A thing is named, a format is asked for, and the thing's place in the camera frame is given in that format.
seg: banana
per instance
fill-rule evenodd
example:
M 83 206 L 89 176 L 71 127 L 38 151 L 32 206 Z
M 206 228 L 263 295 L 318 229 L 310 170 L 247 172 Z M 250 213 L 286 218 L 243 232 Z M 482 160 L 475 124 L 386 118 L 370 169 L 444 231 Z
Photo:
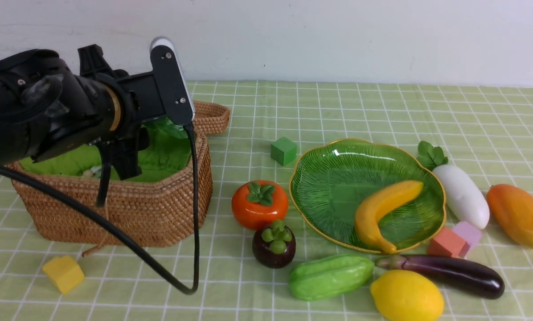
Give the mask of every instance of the banana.
M 394 209 L 416 199 L 422 190 L 422 181 L 401 181 L 370 195 L 356 210 L 354 228 L 358 238 L 386 254 L 395 253 L 396 246 L 381 235 L 378 222 Z

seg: green cube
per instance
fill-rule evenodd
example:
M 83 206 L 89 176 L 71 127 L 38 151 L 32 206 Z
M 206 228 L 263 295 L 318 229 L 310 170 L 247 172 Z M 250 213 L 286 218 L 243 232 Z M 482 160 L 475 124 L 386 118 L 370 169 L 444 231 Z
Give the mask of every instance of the green cube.
M 286 137 L 271 144 L 271 158 L 282 166 L 286 166 L 296 158 L 296 143 Z

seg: toy mangosteen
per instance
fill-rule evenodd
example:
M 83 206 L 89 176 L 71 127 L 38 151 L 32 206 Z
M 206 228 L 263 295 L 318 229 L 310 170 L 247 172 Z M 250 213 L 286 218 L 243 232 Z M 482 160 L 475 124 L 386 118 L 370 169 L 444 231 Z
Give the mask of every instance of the toy mangosteen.
M 254 257 L 268 268 L 284 268 L 293 260 L 295 253 L 295 235 L 281 220 L 254 233 Z

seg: tablecloth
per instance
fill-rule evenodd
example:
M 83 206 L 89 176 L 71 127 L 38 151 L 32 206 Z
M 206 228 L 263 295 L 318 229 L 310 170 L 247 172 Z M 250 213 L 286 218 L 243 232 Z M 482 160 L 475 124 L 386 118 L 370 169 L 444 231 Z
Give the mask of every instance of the tablecloth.
M 510 183 L 533 195 L 533 89 L 275 81 L 189 82 L 189 89 L 193 99 L 232 110 L 228 130 L 209 137 L 215 183 L 201 228 L 197 293 L 181 294 L 125 247 L 81 258 L 89 246 L 45 240 L 10 181 L 0 177 L 0 321 L 381 320 L 368 286 L 311 303 L 291 296 L 294 265 L 351 251 L 316 234 L 293 205 L 286 219 L 297 239 L 293 262 L 271 270 L 255 260 L 252 231 L 234 220 L 230 197 L 254 179 L 287 188 L 294 163 L 280 166 L 269 154 L 271 142 L 283 136 L 297 143 L 299 154 L 346 137 L 416 154 L 418 142 L 427 140 L 442 146 L 482 191 Z M 447 225 L 456 222 L 451 215 Z M 191 284 L 192 236 L 149 252 Z M 61 296 L 41 267 L 65 254 L 78 260 L 86 279 Z M 533 250 L 491 222 L 467 258 L 499 272 L 506 291 L 483 300 L 441 286 L 442 320 L 533 320 Z

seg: eggplant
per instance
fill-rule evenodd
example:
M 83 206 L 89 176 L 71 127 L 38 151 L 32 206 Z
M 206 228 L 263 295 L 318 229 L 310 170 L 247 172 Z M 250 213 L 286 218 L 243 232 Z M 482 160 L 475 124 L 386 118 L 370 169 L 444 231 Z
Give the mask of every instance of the eggplant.
M 253 254 L 267 268 L 284 268 L 296 254 L 295 234 L 281 220 L 259 228 L 253 236 Z
M 375 261 L 386 270 L 408 270 L 460 291 L 495 300 L 504 294 L 504 281 L 492 268 L 461 258 L 437 255 L 393 255 Z

